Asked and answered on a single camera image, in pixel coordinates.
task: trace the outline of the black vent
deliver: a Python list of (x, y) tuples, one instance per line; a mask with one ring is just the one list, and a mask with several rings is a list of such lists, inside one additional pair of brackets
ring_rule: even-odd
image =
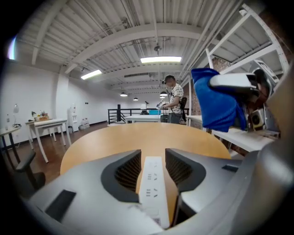
[(115, 171), (115, 178), (120, 185), (136, 192), (137, 179), (141, 172), (141, 156), (128, 160)]
[(144, 75), (149, 75), (149, 73), (134, 73), (134, 74), (125, 75), (124, 77), (129, 78), (129, 77), (144, 76)]
[(165, 149), (165, 162), (165, 167), (179, 192), (194, 190), (205, 178), (204, 166), (171, 149)]
[(104, 189), (119, 201), (139, 202), (136, 184), (141, 172), (141, 150), (113, 162), (101, 174)]

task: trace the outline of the white ceiling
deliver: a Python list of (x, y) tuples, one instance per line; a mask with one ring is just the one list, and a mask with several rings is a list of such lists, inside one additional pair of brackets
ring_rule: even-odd
[[(238, 10), (242, 3), (51, 0), (28, 20), (17, 37), (17, 46), (32, 55), (32, 63), (47, 59), (64, 64), (71, 76), (100, 69), (103, 74), (89, 80), (113, 90), (124, 89), (130, 94), (159, 92), (158, 79), (173, 74), (181, 82), (184, 69), (203, 61), (205, 48), (217, 44), (241, 18)], [(182, 56), (180, 64), (141, 64), (140, 58), (157, 56), (157, 40), (162, 47), (159, 55)], [(214, 55), (234, 63), (268, 42), (261, 26), (251, 18)]]

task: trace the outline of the man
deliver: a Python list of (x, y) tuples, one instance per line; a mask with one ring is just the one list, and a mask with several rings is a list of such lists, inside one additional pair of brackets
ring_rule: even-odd
[(176, 82), (175, 77), (172, 75), (167, 75), (164, 79), (164, 82), (167, 87), (172, 87), (170, 103), (168, 105), (164, 105), (163, 108), (168, 108), (168, 122), (180, 124), (182, 110), (180, 109), (180, 101), (183, 98), (184, 90), (183, 88)]

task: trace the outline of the ceiling light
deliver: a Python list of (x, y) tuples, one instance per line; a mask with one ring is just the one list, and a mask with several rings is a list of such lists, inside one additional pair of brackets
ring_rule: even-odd
[(96, 70), (96, 71), (93, 71), (93, 72), (91, 72), (91, 73), (88, 73), (88, 74), (82, 76), (81, 78), (85, 80), (85, 79), (87, 79), (87, 78), (94, 77), (94, 76), (96, 76), (96, 75), (98, 75), (98, 74), (101, 74), (101, 73), (102, 73), (102, 72), (101, 72), (100, 70)]
[(182, 57), (176, 56), (157, 56), (157, 57), (148, 57), (141, 58), (142, 63), (151, 63), (151, 62), (181, 62)]
[(126, 97), (126, 96), (128, 96), (126, 93), (124, 93), (124, 92), (122, 92), (121, 94), (120, 94), (120, 96), (122, 96), (122, 97)]
[(167, 96), (167, 93), (165, 91), (160, 93), (160, 96)]

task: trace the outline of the black railing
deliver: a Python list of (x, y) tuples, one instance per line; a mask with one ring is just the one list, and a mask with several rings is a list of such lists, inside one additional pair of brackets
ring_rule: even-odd
[[(145, 110), (157, 110), (156, 108), (148, 108)], [(140, 115), (142, 112), (142, 109), (140, 108), (121, 108), (121, 109), (108, 109), (108, 124), (112, 123), (127, 123), (125, 117), (131, 116), (131, 115)], [(189, 115), (189, 109), (185, 108), (184, 112), (186, 115)], [(161, 113), (166, 113), (167, 110), (161, 110)]]

